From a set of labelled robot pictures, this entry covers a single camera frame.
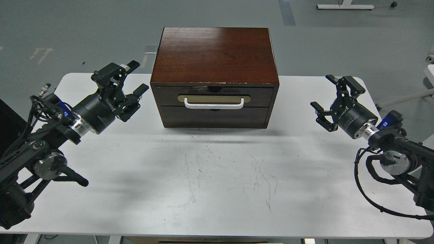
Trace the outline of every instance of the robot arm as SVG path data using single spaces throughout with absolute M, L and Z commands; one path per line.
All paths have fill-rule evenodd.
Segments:
M 369 156 L 366 160 L 371 176 L 381 183 L 404 185 L 414 194 L 413 200 L 417 206 L 434 211 L 434 150 L 409 141 L 405 137 L 406 131 L 402 128 L 401 114 L 394 110 L 388 113 L 378 126 L 375 126 L 378 118 L 357 102 L 357 97 L 363 94 L 365 89 L 353 77 L 344 76 L 338 79 L 327 75 L 326 78 L 336 85 L 337 98 L 331 105 L 330 111 L 324 111 L 317 102 L 310 103 L 316 110 L 318 116 L 316 121 L 329 132 L 337 130 L 339 126 L 353 139 L 365 138 L 369 145 L 365 151 L 379 149 L 379 153 Z M 326 119 L 325 116 L 328 115 L 332 117 L 333 122 Z M 360 157 L 361 155 L 358 154 L 355 162 L 356 183 L 371 204 L 381 211 L 398 216 L 434 219 L 434 216 L 399 215 L 368 199 L 362 192 L 357 178 L 357 164 Z M 379 161 L 382 169 L 394 179 L 379 177 L 372 166 L 375 160 Z M 420 166 L 422 172 L 419 179 L 408 174 Z
M 53 181 L 75 181 L 81 186 L 89 182 L 67 166 L 67 160 L 58 149 L 67 140 L 74 144 L 88 131 L 101 133 L 115 117 L 126 122 L 139 108 L 140 96 L 148 89 L 141 84 L 132 94 L 124 95 L 122 88 L 125 78 L 139 63 L 128 65 L 108 64 L 95 71 L 91 79 L 98 90 L 71 108 L 54 93 L 43 95 L 47 84 L 39 96 L 31 96 L 32 108 L 23 134 L 5 151 L 0 158 L 0 226 L 9 229 L 30 218 L 34 201 Z M 46 122 L 40 129 L 31 133 L 33 117 Z M 32 176 L 17 183 L 18 173 L 26 168 Z M 24 190 L 42 179 L 32 192 Z

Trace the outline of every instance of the wooden lid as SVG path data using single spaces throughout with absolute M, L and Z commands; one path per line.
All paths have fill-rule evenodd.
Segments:
M 151 83 L 279 84 L 267 28 L 166 27 Z

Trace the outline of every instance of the table surface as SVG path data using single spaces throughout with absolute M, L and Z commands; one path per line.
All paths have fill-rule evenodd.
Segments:
M 96 89 L 91 74 L 63 77 L 56 94 L 74 106 Z M 150 75 L 131 74 L 124 91 Z M 380 213 L 357 190 L 354 157 L 364 139 L 329 133 L 309 105 L 328 108 L 324 77 L 280 76 L 267 129 L 164 128 L 151 90 L 126 123 L 61 146 L 84 188 L 51 182 L 32 217 L 5 233 L 130 236 L 425 238 L 428 221 Z M 369 93 L 359 102 L 376 112 Z M 404 186 L 376 182 L 364 164 L 367 195 L 391 209 L 424 214 Z

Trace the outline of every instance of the wooden drawer cabinet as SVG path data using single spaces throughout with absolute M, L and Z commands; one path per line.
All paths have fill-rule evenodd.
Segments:
M 165 127 L 266 128 L 279 80 L 266 28 L 164 28 L 151 88 Z

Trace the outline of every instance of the white drawer handle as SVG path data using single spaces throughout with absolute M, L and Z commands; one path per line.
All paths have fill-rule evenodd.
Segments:
M 185 97 L 184 104 L 188 109 L 240 109 L 244 106 L 244 98 L 241 98 L 239 104 L 194 104 L 188 103 L 188 99 Z

